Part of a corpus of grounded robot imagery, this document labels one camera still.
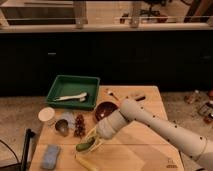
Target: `wall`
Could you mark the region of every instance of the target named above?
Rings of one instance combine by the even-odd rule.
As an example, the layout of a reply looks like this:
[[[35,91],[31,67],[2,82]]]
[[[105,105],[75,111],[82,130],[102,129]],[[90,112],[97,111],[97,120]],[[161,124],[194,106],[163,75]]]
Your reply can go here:
[[[0,34],[0,95],[46,95],[58,74],[161,90],[213,86],[212,31]]]

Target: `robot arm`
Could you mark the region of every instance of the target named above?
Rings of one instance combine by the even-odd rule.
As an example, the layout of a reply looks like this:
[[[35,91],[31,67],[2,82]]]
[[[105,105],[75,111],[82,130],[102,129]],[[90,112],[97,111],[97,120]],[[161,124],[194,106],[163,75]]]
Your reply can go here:
[[[103,139],[111,139],[121,128],[132,121],[141,122],[166,139],[209,171],[213,171],[213,142],[184,129],[141,108],[136,101],[126,99],[119,110],[97,124],[97,132]]]

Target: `cucumber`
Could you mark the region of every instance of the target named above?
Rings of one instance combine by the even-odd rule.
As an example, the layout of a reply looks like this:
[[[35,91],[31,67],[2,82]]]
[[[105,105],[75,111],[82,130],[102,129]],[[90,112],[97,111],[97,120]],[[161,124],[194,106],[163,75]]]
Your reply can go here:
[[[89,149],[94,144],[94,142],[95,142],[95,138],[94,137],[90,137],[87,140],[87,142],[77,144],[76,145],[76,150],[78,152],[85,151],[85,150]]]

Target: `wooden table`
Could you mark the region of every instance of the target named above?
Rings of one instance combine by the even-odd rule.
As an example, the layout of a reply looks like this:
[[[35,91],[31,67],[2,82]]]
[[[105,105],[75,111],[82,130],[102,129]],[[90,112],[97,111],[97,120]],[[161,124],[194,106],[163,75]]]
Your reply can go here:
[[[103,101],[118,103],[113,97],[106,94],[106,88],[111,89],[120,100],[132,92],[144,92],[146,100],[140,101],[139,104],[160,118],[167,119],[162,99],[156,86],[100,86],[97,105]],[[57,109],[57,117],[64,110]],[[87,131],[94,127],[93,111],[74,110],[74,113],[84,115]],[[30,171],[42,170],[40,164],[47,144],[57,144],[61,147],[56,170],[85,171],[86,169],[74,159],[75,145],[78,142],[80,142],[80,139],[73,137],[72,130],[69,136],[62,137],[56,133],[54,127],[44,126]],[[178,150],[147,126],[137,122],[133,122],[123,128],[112,140],[107,141],[97,150],[87,154],[85,158],[99,166],[101,171],[184,170]]]

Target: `floor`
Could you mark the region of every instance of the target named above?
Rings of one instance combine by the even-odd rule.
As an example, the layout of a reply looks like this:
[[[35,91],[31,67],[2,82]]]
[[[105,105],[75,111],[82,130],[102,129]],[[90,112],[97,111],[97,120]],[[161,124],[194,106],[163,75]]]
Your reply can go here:
[[[170,121],[206,136],[213,140],[213,125],[207,125],[197,110],[208,100],[206,92],[200,92],[200,101],[194,104],[184,102],[185,95],[191,92],[162,92],[161,96]],[[25,130],[31,128],[37,133],[42,124],[37,119],[38,112],[45,106],[44,97],[7,97],[0,98],[0,137],[17,153],[21,159]],[[0,166],[15,163],[11,153],[0,144]],[[196,163],[181,154],[185,171],[199,169]]]

